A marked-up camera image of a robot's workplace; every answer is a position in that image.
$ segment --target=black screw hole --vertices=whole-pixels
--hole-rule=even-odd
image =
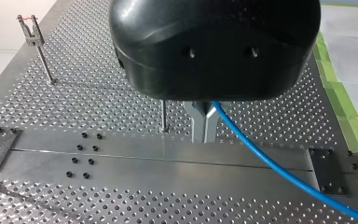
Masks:
[[[194,59],[196,57],[196,51],[190,47],[184,48],[182,54],[189,59]]]

